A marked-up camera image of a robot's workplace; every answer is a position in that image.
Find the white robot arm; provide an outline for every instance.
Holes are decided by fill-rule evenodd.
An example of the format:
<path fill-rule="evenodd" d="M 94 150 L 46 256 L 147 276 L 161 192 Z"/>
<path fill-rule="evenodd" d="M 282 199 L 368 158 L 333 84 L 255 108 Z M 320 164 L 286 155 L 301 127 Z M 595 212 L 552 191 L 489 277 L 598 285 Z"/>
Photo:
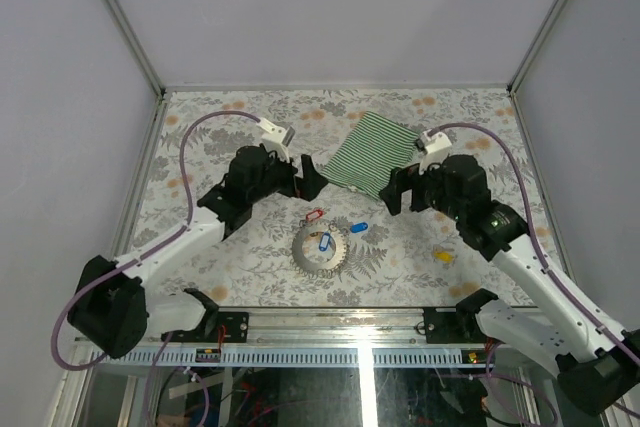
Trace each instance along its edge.
<path fill-rule="evenodd" d="M 107 355 L 118 358 L 144 336 L 168 332 L 216 341 L 218 306 L 197 289 L 176 295 L 154 295 L 157 285 L 197 252 L 222 242 L 250 218 L 252 206 L 279 193 L 313 200 L 327 185 L 311 157 L 303 155 L 302 177 L 289 158 L 293 129 L 266 119 L 260 146 L 240 148 L 222 181 L 197 201 L 182 224 L 113 261 L 97 256 L 84 267 L 76 292 L 121 266 L 117 275 L 99 282 L 71 308 L 67 319 Z"/>
<path fill-rule="evenodd" d="M 581 410 L 604 411 L 640 379 L 640 330 L 627 332 L 536 251 L 529 225 L 491 198 L 486 172 L 473 156 L 448 155 L 451 142 L 442 132 L 424 133 L 416 144 L 422 161 L 394 169 L 380 191 L 389 212 L 400 213 L 402 193 L 411 190 L 412 211 L 433 208 L 455 220 L 464 242 L 508 274 L 554 326 L 481 289 L 456 306 L 460 328 L 508 343 L 556 377 Z"/>

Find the green striped cloth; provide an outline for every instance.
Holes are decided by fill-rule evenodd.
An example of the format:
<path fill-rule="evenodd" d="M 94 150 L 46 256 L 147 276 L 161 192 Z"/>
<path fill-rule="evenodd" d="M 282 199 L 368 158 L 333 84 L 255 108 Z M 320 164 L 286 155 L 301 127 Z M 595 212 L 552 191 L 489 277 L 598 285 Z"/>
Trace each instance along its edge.
<path fill-rule="evenodd" d="M 394 167 L 404 167 L 415 151 L 418 135 L 373 112 L 358 125 L 322 170 L 329 182 L 355 188 L 374 199 L 389 182 Z"/>

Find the metal frame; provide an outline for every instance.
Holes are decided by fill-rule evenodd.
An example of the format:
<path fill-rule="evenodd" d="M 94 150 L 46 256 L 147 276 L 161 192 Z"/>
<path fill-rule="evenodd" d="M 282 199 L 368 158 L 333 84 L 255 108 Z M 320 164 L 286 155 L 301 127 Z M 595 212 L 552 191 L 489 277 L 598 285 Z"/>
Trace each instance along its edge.
<path fill-rule="evenodd" d="M 105 6 L 112 16 L 114 22 L 118 26 L 124 42 L 130 49 L 131 54 L 138 63 L 143 72 L 150 88 L 158 96 L 158 102 L 152 119 L 147 128 L 144 146 L 138 159 L 134 182 L 129 189 L 124 213 L 118 225 L 116 239 L 113 245 L 113 256 L 120 255 L 127 251 L 131 243 L 133 229 L 139 213 L 140 205 L 146 183 L 148 179 L 149 169 L 153 161 L 153 155 L 160 138 L 162 124 L 168 108 L 168 101 L 171 99 L 173 92 L 193 92 L 203 90 L 232 90 L 234 88 L 241 90 L 262 90 L 264 88 L 295 90 L 295 89 L 319 89 L 326 86 L 318 85 L 283 85 L 283 86 L 212 86 L 201 84 L 185 84 L 172 86 L 166 89 L 162 80 L 157 75 L 153 65 L 147 57 L 140 41 L 131 27 L 127 16 L 125 15 L 118 0 L 103 0 Z M 511 94 L 511 100 L 514 110 L 517 113 L 518 124 L 524 139 L 525 148 L 531 159 L 533 170 L 536 174 L 538 188 L 541 192 L 543 204 L 547 216 L 549 218 L 554 240 L 558 246 L 563 265 L 568 269 L 571 275 L 571 266 L 567 258 L 566 249 L 562 236 L 558 228 L 554 210 L 550 205 L 547 195 L 547 187 L 544 178 L 538 168 L 535 152 L 532 148 L 529 132 L 526 123 L 521 114 L 521 109 L 517 100 L 517 91 L 526 77 L 531 65 L 545 43 L 550 31 L 555 25 L 561 12 L 565 8 L 568 0 L 554 0 L 549 12 L 547 13 L 540 29 L 534 37 L 527 53 L 518 67 L 514 77 L 509 82 L 507 90 Z M 465 88 L 465 87 L 492 87 L 496 85 L 376 85 L 377 88 Z M 353 84 L 334 85 L 333 88 L 356 88 Z M 446 348 L 449 351 L 459 351 L 461 346 L 427 346 L 424 344 L 413 327 L 422 320 L 422 312 L 419 309 L 290 309 L 290 308 L 257 308 L 248 309 L 252 314 L 251 333 L 248 342 L 248 348 L 254 350 L 267 351 L 271 349 L 282 349 L 286 346 L 294 346 L 295 349 L 316 348 L 323 349 L 344 349 L 352 348 L 358 342 L 367 340 L 379 346 L 381 351 L 393 351 L 402 349 L 404 352 L 424 351 L 429 349 L 436 351 L 439 347 Z M 540 316 L 537 309 L 522 308 L 532 316 Z M 480 345 L 466 346 L 469 348 L 482 348 Z M 145 357 L 153 355 L 159 348 L 158 342 L 150 342 L 141 346 L 141 354 Z M 193 346 L 179 347 L 184 353 L 184 349 Z M 90 345 L 76 344 L 71 361 L 73 363 L 86 362 L 92 355 L 95 355 L 94 347 Z M 507 359 L 507 365 L 522 365 L 523 358 L 515 351 L 505 350 L 503 359 Z M 135 362 L 126 361 L 121 365 L 134 365 Z M 230 368 L 226 368 L 225 372 L 231 373 Z M 58 403 L 51 415 L 51 425 L 75 426 L 79 422 L 79 406 L 82 405 L 91 379 L 91 372 L 67 372 L 59 389 Z M 136 390 L 136 378 L 130 378 L 127 383 L 128 396 L 125 396 L 125 402 L 122 406 L 121 421 L 119 426 L 128 425 L 128 419 L 134 403 L 134 393 Z M 157 396 L 157 388 L 152 389 L 152 397 Z M 515 392 L 516 396 L 521 399 L 523 405 L 519 406 L 521 412 L 526 411 L 533 420 L 537 415 L 535 408 L 535 400 L 525 392 Z M 606 421 L 611 426 L 624 425 L 629 421 L 629 417 L 615 409 L 609 409 L 606 414 Z"/>
<path fill-rule="evenodd" d="M 531 384 L 531 379 L 529 378 L 529 375 L 522 367 L 518 367 L 517 372 L 518 372 L 518 378 L 520 380 L 528 384 Z M 533 422 L 534 424 L 539 424 L 540 414 L 538 413 L 535 395 L 529 389 L 520 388 L 517 390 L 519 391 L 518 393 L 524 397 L 524 406 L 526 408 L 527 418 L 529 419 L 530 422 Z"/>
<path fill-rule="evenodd" d="M 124 209 L 116 230 L 116 237 L 111 247 L 111 257 L 117 257 L 129 251 L 132 236 L 142 207 L 142 198 L 147 188 L 149 170 L 153 163 L 154 153 L 162 134 L 162 125 L 167 114 L 169 95 L 164 95 L 156 101 L 151 121 L 147 126 L 144 143 L 133 175 L 133 180 L 127 192 Z"/>
<path fill-rule="evenodd" d="M 138 63 L 140 70 L 147 79 L 149 87 L 158 97 L 164 94 L 164 85 L 158 74 L 156 73 L 151 61 L 147 57 L 140 40 L 129 23 L 129 19 L 124 13 L 122 6 L 118 0 L 103 0 L 106 9 L 109 11 L 111 18 L 120 30 L 122 38 L 129 48 L 131 55 Z"/>
<path fill-rule="evenodd" d="M 522 84 L 525 76 L 527 75 L 527 72 L 529 71 L 533 61 L 537 57 L 538 52 L 544 45 L 545 40 L 547 39 L 547 36 L 551 32 L 551 29 L 553 29 L 553 26 L 555 25 L 556 21 L 560 17 L 560 14 L 564 10 L 565 6 L 567 5 L 567 1 L 568 0 L 553 1 L 553 4 L 551 5 L 549 12 L 547 12 L 546 17 L 542 22 L 542 25 L 538 29 L 536 36 L 533 38 L 533 42 L 529 46 L 529 49 L 527 50 L 527 53 L 524 56 L 524 59 L 522 59 L 522 62 L 520 63 L 520 65 L 518 66 L 518 69 L 516 70 L 516 73 L 514 74 L 511 81 L 509 82 L 509 85 L 507 87 L 507 90 L 509 92 L 515 92 L 520 88 L 520 85 Z"/>

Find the table surface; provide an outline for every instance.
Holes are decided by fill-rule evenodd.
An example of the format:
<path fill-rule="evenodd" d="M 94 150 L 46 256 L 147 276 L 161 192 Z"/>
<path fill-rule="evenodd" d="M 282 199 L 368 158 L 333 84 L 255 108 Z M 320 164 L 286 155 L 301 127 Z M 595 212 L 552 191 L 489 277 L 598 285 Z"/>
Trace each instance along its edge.
<path fill-rule="evenodd" d="M 556 248 L 536 188 L 514 111 L 503 89 L 289 90 L 174 92 L 140 207 L 133 246 L 171 229 L 186 214 L 178 150 L 188 126 L 216 110 L 244 110 L 291 125 L 291 155 L 313 156 L 321 169 L 366 111 L 416 132 L 447 122 L 490 128 L 512 149 L 526 180 L 542 245 Z M 495 198 L 523 212 L 512 168 L 499 146 L 479 132 L 449 131 L 454 152 L 473 154 L 487 171 Z M 243 145 L 261 131 L 246 119 L 217 117 L 191 135 L 186 154 L 189 188 L 198 198 L 218 183 Z M 291 264 L 299 221 L 320 207 L 339 226 L 367 222 L 349 236 L 348 261 L 339 276 L 308 278 Z M 222 244 L 194 253 L 161 283 L 163 292 L 196 287 L 221 305 L 417 307 L 454 305 L 484 287 L 512 305 L 531 301 L 515 283 L 467 247 L 454 224 L 432 211 L 391 217 L 381 201 L 334 185 L 313 202 L 274 195 L 254 206 L 252 219 Z"/>

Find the metal gear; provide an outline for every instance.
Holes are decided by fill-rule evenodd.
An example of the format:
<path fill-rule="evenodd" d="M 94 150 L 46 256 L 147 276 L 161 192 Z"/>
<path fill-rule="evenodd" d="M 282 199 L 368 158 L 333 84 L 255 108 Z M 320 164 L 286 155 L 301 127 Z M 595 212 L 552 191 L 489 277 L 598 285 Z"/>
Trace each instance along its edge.
<path fill-rule="evenodd" d="M 329 232 L 331 234 L 331 246 L 334 248 L 333 257 L 325 262 L 309 260 L 303 251 L 303 244 L 307 237 Z M 349 241 L 335 222 L 327 220 L 315 220 L 313 222 L 300 222 L 300 230 L 293 238 L 291 255 L 293 265 L 298 272 L 310 277 L 331 278 L 342 270 L 347 262 L 349 254 Z"/>

